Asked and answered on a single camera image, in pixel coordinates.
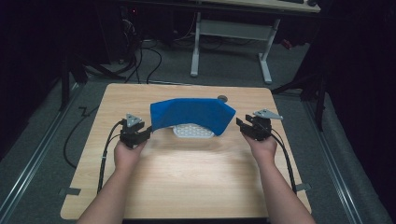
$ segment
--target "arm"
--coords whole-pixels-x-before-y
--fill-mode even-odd
[[[275,165],[276,140],[256,141],[244,135],[259,165],[262,189],[272,223],[315,223]]]
[[[122,222],[128,185],[145,144],[146,142],[134,149],[129,149],[122,142],[117,143],[114,148],[116,170],[81,215],[78,223],[109,224]]]

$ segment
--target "wire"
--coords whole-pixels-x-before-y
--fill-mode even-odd
[[[151,51],[157,53],[158,56],[160,56],[160,61],[158,62],[157,66],[148,74],[148,77],[146,79],[146,84],[149,84],[149,78],[158,69],[158,67],[160,67],[161,62],[163,61],[163,57],[161,56],[161,54],[157,50],[154,50],[154,49],[147,49],[147,50],[151,50]]]
[[[150,47],[145,47],[146,49],[153,49],[153,48],[157,47],[157,45],[158,45],[158,40],[157,39],[146,39],[146,40],[143,40],[144,43],[145,42],[148,43],[148,42],[151,42],[151,41],[154,41],[154,44],[152,46],[150,46]]]
[[[108,145],[110,144],[111,140],[114,139],[114,137],[111,137],[111,135],[113,135],[114,130],[117,128],[117,126],[119,126],[120,124],[122,124],[122,120],[120,120],[119,122],[117,122],[114,127],[111,129],[110,134],[108,135],[107,141],[106,141],[106,146],[105,149],[103,151],[103,156],[102,156],[102,163],[100,165],[100,173],[99,173],[99,183],[98,183],[98,190],[97,193],[99,193],[99,191],[102,189],[103,186],[103,178],[105,175],[105,166],[106,166],[106,156],[107,156],[107,148]]]
[[[73,167],[74,169],[77,169],[77,166],[75,164],[73,164],[73,162],[71,162],[68,158],[67,158],[67,153],[66,153],[66,148],[67,148],[67,143],[69,142],[71,136],[73,135],[74,131],[76,130],[76,128],[78,127],[78,125],[84,121],[85,118],[89,117],[91,113],[93,113],[95,110],[97,110],[99,108],[99,105],[97,107],[95,107],[93,110],[90,111],[90,113],[86,114],[72,129],[72,131],[69,133],[69,135],[67,135],[67,138],[64,142],[64,160],[67,162],[67,164],[69,164],[71,167]]]
[[[224,42],[227,44],[232,44],[232,45],[245,46],[245,45],[249,45],[249,44],[258,42],[258,40],[249,39],[243,43],[238,43],[238,42],[234,41],[234,38],[224,38]]]
[[[181,47],[189,47],[189,46],[192,46],[192,45],[195,44],[195,42],[194,42],[194,40],[192,40],[191,38],[192,38],[192,36],[190,36],[190,37],[188,37],[188,38],[184,38],[184,39],[182,39],[182,40],[175,41],[174,44],[176,44],[176,45],[178,45],[178,46],[181,46]],[[180,44],[180,42],[182,42],[182,41],[183,41],[183,42],[190,42],[190,43],[188,43],[188,44]]]
[[[275,138],[275,140],[280,144],[280,146],[283,149],[283,153],[285,154],[286,164],[288,166],[291,189],[293,190],[293,192],[295,194],[297,194],[297,188],[296,188],[296,184],[295,184],[295,181],[294,181],[294,174],[293,174],[293,171],[292,171],[292,168],[291,168],[291,163],[290,163],[290,158],[289,158],[288,151],[286,150],[285,145],[283,145],[283,140],[279,141],[279,139],[277,139],[276,136],[274,136],[272,133],[271,133],[271,136],[273,136],[273,138]]]
[[[110,142],[113,141],[113,139],[116,138],[116,137],[118,137],[118,136],[120,136],[120,134],[114,135],[114,136],[110,139]]]
[[[137,36],[137,39],[138,39],[139,35],[136,32],[136,29],[134,28],[134,24],[133,23],[131,23],[130,21],[125,20],[125,19],[122,20],[122,22],[123,22],[123,25],[124,25],[124,32],[123,33],[125,35],[125,39],[126,39],[126,42],[127,42],[127,46],[126,46],[127,52],[126,52],[125,58],[126,58],[126,60],[129,59],[129,62],[128,62],[128,64],[125,67],[121,68],[118,71],[114,71],[114,72],[113,71],[109,71],[111,74],[113,74],[115,76],[131,70],[136,64],[136,57],[134,56],[134,51],[137,49],[137,46],[134,45],[134,42],[137,43],[138,41],[134,41],[134,37]],[[94,71],[94,70],[91,70],[91,68],[89,68],[87,66],[84,66],[84,69],[85,69],[85,71],[87,73],[95,75],[95,76],[103,76],[103,75],[105,75],[103,73],[103,71],[97,70],[97,68],[93,68],[94,70],[96,70],[96,71]]]
[[[191,33],[191,30],[192,30],[192,27],[194,26],[194,22],[195,22],[196,16],[197,16],[197,13],[194,13],[194,16],[192,17],[192,22],[191,22],[191,26],[190,26],[189,31],[183,37],[178,38],[178,39],[174,39],[174,41],[182,40],[182,39],[185,39],[185,38],[190,38],[191,36],[193,36],[193,35],[190,35],[190,33]]]
[[[288,153],[288,151],[285,148],[285,144],[283,143],[282,137],[280,136],[280,134],[277,131],[272,129],[279,136],[279,138],[280,138],[280,140],[279,140],[273,133],[268,132],[259,122],[255,122],[255,124],[260,125],[265,132],[271,134],[271,136],[279,143],[280,147],[282,147],[283,154],[285,155],[286,165],[288,166],[288,172],[289,172],[289,177],[290,177],[291,189],[293,190],[293,192],[295,194],[297,194],[297,188],[296,188],[296,183],[295,183],[295,180],[294,180],[293,170],[291,168],[289,153]]]
[[[201,49],[209,49],[209,50],[219,49],[223,45],[223,38],[222,37],[220,37],[219,39],[217,39],[216,37],[213,37],[213,36],[211,36],[211,37],[212,38],[209,38],[207,36],[206,38],[203,38],[203,40],[205,40],[207,42],[206,44],[213,44],[213,43],[219,42],[218,45],[213,47],[213,48],[207,48],[207,47],[204,47],[204,43],[200,43],[200,48]]]
[[[129,79],[131,79],[131,77],[134,75],[134,73],[136,73],[137,83],[140,83],[140,78],[139,78],[139,75],[138,75],[138,73],[137,73],[137,69],[140,67],[140,64],[142,63],[142,59],[143,59],[143,53],[142,53],[142,48],[140,48],[140,59],[139,59],[139,64],[138,64],[138,65],[135,65],[134,71],[131,73],[131,75],[129,75],[129,76],[125,79],[124,83],[127,83],[127,82],[129,81]]]

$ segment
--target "black tape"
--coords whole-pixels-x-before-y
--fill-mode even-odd
[[[300,191],[300,190],[307,191],[307,190],[312,189],[312,187],[310,184],[299,184],[299,185],[296,185],[296,189],[297,189],[297,191]]]
[[[79,195],[81,192],[81,189],[72,189],[72,188],[62,188],[59,190],[59,195],[64,196],[64,195]]]

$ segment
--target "metal bracket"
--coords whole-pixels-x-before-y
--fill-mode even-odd
[[[262,109],[259,111],[255,111],[253,112],[253,114],[257,117],[260,117],[262,119],[283,119],[282,116],[279,116],[276,113],[273,113],[271,111],[269,111],[268,109]]]
[[[126,125],[128,128],[131,128],[132,126],[136,125],[142,121],[141,118],[135,117],[132,114],[126,114]]]

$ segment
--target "black cable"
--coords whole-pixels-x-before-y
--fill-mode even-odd
[[[73,168],[77,168],[77,166],[75,164],[73,164],[73,162],[71,162],[66,155],[66,148],[67,148],[67,143],[70,140],[70,137],[72,136],[72,134],[74,133],[74,131],[76,130],[76,128],[78,127],[78,125],[84,121],[85,118],[89,117],[91,113],[93,113],[95,110],[97,110],[99,108],[99,105],[97,107],[95,107],[93,110],[90,111],[90,113],[86,114],[72,129],[72,131],[69,133],[69,135],[67,135],[67,138],[64,142],[64,160],[67,162],[67,164],[69,164],[71,167]]]
[[[114,71],[114,72],[112,72],[113,74],[115,74],[115,75],[119,75],[119,74],[121,74],[121,73],[124,73],[124,72],[127,72],[127,71],[129,71],[129,70],[131,70],[133,67],[134,67],[134,65],[135,65],[135,58],[133,57],[132,59],[131,59],[131,61],[129,61],[128,62],[128,64],[125,66],[125,67],[123,67],[123,68],[121,68],[120,70],[118,70],[118,71]],[[101,72],[95,72],[95,71],[92,71],[89,67],[87,67],[87,66],[84,66],[84,70],[87,72],[87,73],[89,73],[89,74],[91,74],[91,75],[94,75],[94,76],[104,76],[105,74],[103,74],[103,73],[101,73]]]
[[[194,45],[195,41],[194,40],[189,40],[189,38],[185,38],[185,39],[182,39],[182,40],[174,41],[174,44],[176,44],[178,46],[181,46],[181,47],[189,47],[189,46]],[[182,41],[190,42],[190,43],[189,44],[180,44],[179,42],[182,42]]]
[[[288,151],[286,150],[285,145],[282,144],[282,143],[283,143],[283,140],[282,140],[282,142],[279,141],[279,139],[277,139],[276,136],[274,136],[272,133],[271,133],[271,136],[273,136],[273,138],[275,138],[275,140],[279,143],[279,145],[280,145],[280,146],[282,147],[282,149],[283,149],[283,153],[285,154],[286,164],[287,164],[287,166],[288,166],[291,189],[293,190],[293,192],[294,192],[295,194],[297,194],[296,183],[295,183],[295,181],[294,181],[294,174],[293,174],[293,170],[292,170],[292,168],[291,168],[291,163],[290,163],[290,158],[289,158]]]
[[[110,139],[110,142],[113,141],[113,139],[116,138],[116,137],[118,137],[118,136],[120,136],[120,134],[114,135],[114,136]]]
[[[157,47],[157,45],[158,45],[158,40],[157,39],[152,39],[152,40],[143,40],[143,42],[151,42],[151,41],[154,41],[155,43],[154,43],[154,45],[152,45],[152,46],[149,46],[149,47],[145,47],[146,49],[154,49],[155,47]]]
[[[203,40],[206,40],[208,42],[208,44],[213,44],[213,43],[215,43],[217,41],[219,41],[219,44],[217,46],[215,46],[214,48],[206,48],[206,47],[203,46],[203,43],[200,43],[200,48],[201,49],[213,50],[213,49],[218,49],[218,48],[220,48],[223,45],[223,38],[222,37],[220,37],[219,40],[216,40],[216,38],[214,38],[215,41],[211,41],[211,42],[208,41],[208,39],[209,39],[208,37],[203,38]]]
[[[163,61],[163,56],[161,56],[161,54],[157,50],[154,50],[154,49],[147,49],[147,50],[151,50],[151,51],[157,53],[158,56],[160,56],[160,61],[158,62],[157,66],[148,74],[148,78],[146,79],[146,84],[149,84],[149,78],[158,69],[158,67],[160,67],[161,62]]]
[[[248,45],[248,44],[250,44],[250,43],[255,43],[255,42],[257,42],[258,40],[253,40],[253,39],[249,39],[249,40],[246,40],[244,43],[238,43],[238,42],[236,42],[236,41],[232,41],[232,40],[230,40],[231,38],[224,38],[224,42],[225,43],[227,43],[227,44],[232,44],[232,45],[238,45],[238,46],[245,46],[245,45]]]
[[[139,64],[138,64],[138,65],[135,65],[134,71],[131,73],[131,75],[129,75],[129,76],[125,79],[124,83],[127,83],[127,82],[129,81],[129,79],[131,79],[131,77],[134,75],[134,73],[136,73],[137,82],[138,82],[138,83],[140,82],[140,78],[139,78],[139,76],[138,76],[138,74],[137,74],[137,69],[140,67],[140,64],[142,63],[142,59],[143,59],[143,53],[142,53],[142,49],[140,48],[140,59],[139,59]]]
[[[107,148],[108,145],[110,144],[111,140],[114,139],[114,137],[111,137],[113,135],[114,130],[117,128],[117,126],[119,126],[120,124],[122,124],[122,120],[120,120],[119,122],[117,122],[114,127],[111,129],[110,134],[108,135],[107,141],[106,141],[106,146],[105,149],[103,151],[103,156],[102,156],[102,163],[100,165],[100,173],[99,173],[99,183],[98,183],[98,190],[97,193],[99,193],[99,191],[102,189],[103,186],[103,178],[105,175],[105,166],[106,166],[106,156],[107,156]]]
[[[94,62],[91,62],[89,59],[84,58],[81,55],[78,54],[74,54],[75,59],[80,61],[82,64],[85,65],[90,65],[91,67],[93,67],[94,69],[96,69],[97,71],[101,72],[103,75],[110,77],[112,79],[125,79],[125,77],[121,77],[117,74],[114,74],[112,71],[106,69],[105,67],[103,67],[101,64],[97,64]]]
[[[280,140],[279,140],[273,133],[268,132],[259,122],[255,122],[255,124],[260,125],[262,127],[263,131],[271,134],[271,136],[279,143],[280,147],[282,147],[283,154],[285,155],[286,165],[288,166],[288,172],[289,172],[291,189],[293,190],[293,192],[295,194],[297,194],[297,188],[296,188],[296,183],[295,183],[295,180],[294,180],[293,170],[291,168],[291,162],[290,162],[290,158],[289,158],[289,153],[288,153],[288,151],[285,148],[285,144],[283,143],[282,137],[280,136],[280,134],[277,131],[272,129],[279,136],[279,138],[280,138]]]

